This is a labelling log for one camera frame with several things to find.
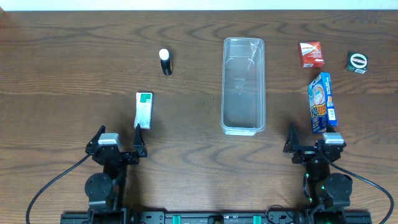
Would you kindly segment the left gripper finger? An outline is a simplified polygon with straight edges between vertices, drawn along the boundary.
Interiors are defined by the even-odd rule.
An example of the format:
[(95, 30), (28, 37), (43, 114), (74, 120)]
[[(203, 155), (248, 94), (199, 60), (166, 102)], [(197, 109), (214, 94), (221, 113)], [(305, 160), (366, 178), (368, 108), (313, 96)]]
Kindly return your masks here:
[(94, 137), (90, 140), (90, 142), (88, 143), (89, 146), (93, 146), (93, 145), (97, 145), (100, 136), (105, 133), (105, 126), (101, 125), (101, 127), (99, 128), (99, 130), (97, 131), (97, 133), (94, 135)]
[(146, 145), (141, 136), (141, 125), (140, 124), (136, 125), (133, 147), (135, 148), (136, 151), (145, 151), (146, 150)]

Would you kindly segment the dark green round-logo box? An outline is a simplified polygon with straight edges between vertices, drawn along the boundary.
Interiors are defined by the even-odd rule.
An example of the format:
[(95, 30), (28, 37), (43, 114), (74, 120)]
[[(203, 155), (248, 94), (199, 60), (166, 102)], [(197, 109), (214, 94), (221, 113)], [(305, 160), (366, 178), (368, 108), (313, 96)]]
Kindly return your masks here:
[(348, 53), (346, 70), (360, 74), (366, 73), (368, 70), (368, 56), (350, 51)]

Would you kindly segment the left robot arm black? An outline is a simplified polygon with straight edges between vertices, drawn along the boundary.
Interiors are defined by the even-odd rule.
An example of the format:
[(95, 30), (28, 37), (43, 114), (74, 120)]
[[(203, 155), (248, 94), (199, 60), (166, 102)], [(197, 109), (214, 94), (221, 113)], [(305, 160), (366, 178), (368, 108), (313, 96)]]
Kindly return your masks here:
[(85, 152), (103, 166), (103, 171), (93, 174), (85, 184), (85, 193), (89, 198), (89, 224), (139, 223), (138, 214), (123, 207), (127, 166), (137, 165), (140, 158), (147, 157), (139, 124), (135, 127), (132, 150), (121, 152), (120, 149), (119, 134), (107, 133), (105, 126), (101, 126), (86, 145)]

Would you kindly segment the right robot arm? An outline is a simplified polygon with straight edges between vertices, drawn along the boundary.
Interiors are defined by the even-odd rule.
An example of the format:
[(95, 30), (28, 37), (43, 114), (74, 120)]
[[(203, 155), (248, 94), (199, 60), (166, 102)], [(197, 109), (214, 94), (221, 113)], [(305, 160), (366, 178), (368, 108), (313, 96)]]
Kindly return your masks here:
[(344, 208), (350, 206), (353, 180), (330, 172), (330, 164), (341, 157), (344, 147), (343, 137), (329, 124), (313, 146), (301, 145), (295, 125), (289, 125), (283, 152), (292, 155), (292, 163), (305, 167), (303, 191), (310, 199), (310, 206), (295, 213), (294, 223), (346, 223)]

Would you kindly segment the blue Kool Fever box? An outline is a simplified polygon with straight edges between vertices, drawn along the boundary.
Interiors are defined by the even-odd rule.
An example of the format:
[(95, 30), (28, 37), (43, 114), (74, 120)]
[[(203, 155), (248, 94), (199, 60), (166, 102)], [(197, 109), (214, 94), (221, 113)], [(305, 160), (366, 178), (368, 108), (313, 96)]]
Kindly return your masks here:
[(313, 134), (324, 133), (328, 124), (338, 125), (329, 73), (321, 72), (308, 85), (308, 100)]

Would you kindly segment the red medicine box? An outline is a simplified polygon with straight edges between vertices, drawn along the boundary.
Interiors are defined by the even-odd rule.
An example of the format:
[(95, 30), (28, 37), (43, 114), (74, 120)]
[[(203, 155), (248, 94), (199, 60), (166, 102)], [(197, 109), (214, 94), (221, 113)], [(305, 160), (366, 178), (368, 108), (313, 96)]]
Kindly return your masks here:
[(324, 65), (321, 42), (301, 42), (298, 49), (302, 68), (322, 67)]

